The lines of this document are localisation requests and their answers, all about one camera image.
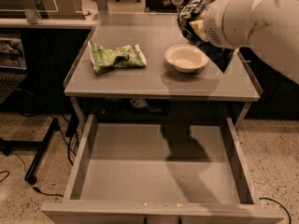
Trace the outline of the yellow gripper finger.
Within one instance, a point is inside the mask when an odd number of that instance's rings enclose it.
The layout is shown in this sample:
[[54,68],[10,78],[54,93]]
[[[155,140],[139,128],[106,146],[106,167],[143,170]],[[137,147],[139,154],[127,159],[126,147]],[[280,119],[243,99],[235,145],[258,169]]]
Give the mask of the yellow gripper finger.
[[192,27],[195,34],[202,39],[203,41],[207,42],[207,36],[204,29],[204,21],[203,20],[196,20],[196,21],[190,21],[189,25]]

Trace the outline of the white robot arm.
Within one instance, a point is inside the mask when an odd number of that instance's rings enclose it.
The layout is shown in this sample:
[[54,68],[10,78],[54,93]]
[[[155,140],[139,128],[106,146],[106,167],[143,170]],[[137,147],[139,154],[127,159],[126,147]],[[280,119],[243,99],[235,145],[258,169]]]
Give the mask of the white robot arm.
[[215,0],[191,27],[215,47],[251,49],[299,83],[299,0]]

